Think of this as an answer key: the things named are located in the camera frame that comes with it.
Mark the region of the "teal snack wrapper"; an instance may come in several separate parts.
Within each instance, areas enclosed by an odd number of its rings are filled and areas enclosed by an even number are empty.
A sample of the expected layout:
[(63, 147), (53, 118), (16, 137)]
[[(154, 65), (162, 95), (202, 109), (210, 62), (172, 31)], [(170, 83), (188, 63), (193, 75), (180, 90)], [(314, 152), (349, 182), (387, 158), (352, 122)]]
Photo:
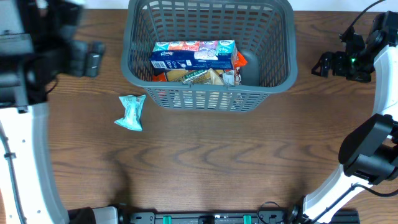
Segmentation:
[(120, 96), (119, 99), (125, 109), (124, 117), (114, 123), (132, 131), (142, 131), (141, 114), (146, 95), (126, 95)]

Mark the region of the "brown white snack packet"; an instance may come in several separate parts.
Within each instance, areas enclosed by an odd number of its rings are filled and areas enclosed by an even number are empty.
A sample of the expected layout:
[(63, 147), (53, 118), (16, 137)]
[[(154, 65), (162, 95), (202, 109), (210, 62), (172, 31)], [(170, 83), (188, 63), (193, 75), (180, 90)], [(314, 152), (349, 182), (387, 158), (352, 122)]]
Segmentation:
[(225, 70), (221, 76), (225, 85), (236, 86), (241, 84), (241, 76), (238, 68), (234, 70)]

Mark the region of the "blue Kleenex tissue multipack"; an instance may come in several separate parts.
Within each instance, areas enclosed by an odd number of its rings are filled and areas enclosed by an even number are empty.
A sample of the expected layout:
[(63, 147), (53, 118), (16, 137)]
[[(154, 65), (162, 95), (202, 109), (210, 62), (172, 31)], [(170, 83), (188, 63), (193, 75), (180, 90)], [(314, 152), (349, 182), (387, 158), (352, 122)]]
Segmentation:
[(234, 40), (157, 42), (150, 56), (154, 68), (231, 70), (237, 59)]

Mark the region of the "beige snack bag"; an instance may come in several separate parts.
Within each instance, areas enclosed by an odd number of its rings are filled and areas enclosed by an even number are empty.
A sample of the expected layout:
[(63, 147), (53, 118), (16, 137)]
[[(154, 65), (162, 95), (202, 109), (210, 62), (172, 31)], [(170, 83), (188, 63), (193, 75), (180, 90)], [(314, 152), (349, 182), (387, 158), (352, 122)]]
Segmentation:
[(220, 75), (210, 68), (203, 75), (200, 75), (192, 81), (193, 84), (203, 84), (203, 85), (224, 85), (223, 79)]

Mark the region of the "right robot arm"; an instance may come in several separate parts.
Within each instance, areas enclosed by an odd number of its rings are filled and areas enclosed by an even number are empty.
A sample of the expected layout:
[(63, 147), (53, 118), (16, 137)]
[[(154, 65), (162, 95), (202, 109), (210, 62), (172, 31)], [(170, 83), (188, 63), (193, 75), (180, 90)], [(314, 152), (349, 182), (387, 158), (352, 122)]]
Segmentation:
[[(371, 191), (383, 180), (397, 177), (397, 148), (384, 145), (386, 138), (397, 141), (397, 116), (392, 96), (397, 90), (396, 62), (387, 52), (397, 14), (379, 14), (371, 29), (375, 49), (357, 35), (353, 27), (341, 35), (344, 52), (326, 52), (312, 70), (321, 77), (329, 73), (349, 80), (369, 82), (377, 72), (377, 88), (372, 116), (347, 135), (338, 154), (339, 164), (330, 178), (316, 191), (303, 196), (289, 212), (276, 208), (257, 212), (257, 223), (330, 223), (340, 208), (359, 189)], [(269, 155), (267, 141), (275, 141), (277, 130), (285, 133), (313, 124), (316, 113), (311, 105), (279, 104), (261, 118), (249, 122), (230, 118), (230, 113), (249, 113), (268, 96), (284, 92), (298, 75), (295, 29), (290, 9), (131, 9), (128, 13), (121, 69), (132, 84), (143, 87), (159, 106), (173, 110), (219, 111), (220, 117), (181, 117), (170, 123), (156, 112), (149, 145), (139, 142), (141, 154), (172, 147), (172, 159), (181, 166), (201, 169), (224, 167), (231, 156), (249, 167), (266, 158), (269, 170), (292, 172)]]

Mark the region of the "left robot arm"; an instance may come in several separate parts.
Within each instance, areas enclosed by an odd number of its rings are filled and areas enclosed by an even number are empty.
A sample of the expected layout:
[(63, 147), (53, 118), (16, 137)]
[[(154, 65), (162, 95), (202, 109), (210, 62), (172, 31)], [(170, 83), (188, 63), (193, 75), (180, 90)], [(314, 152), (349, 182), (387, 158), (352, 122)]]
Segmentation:
[(53, 175), (48, 95), (61, 73), (96, 77), (105, 47), (74, 38), (83, 1), (1, 2), (1, 196), (8, 223), (121, 223), (114, 206), (67, 210)]

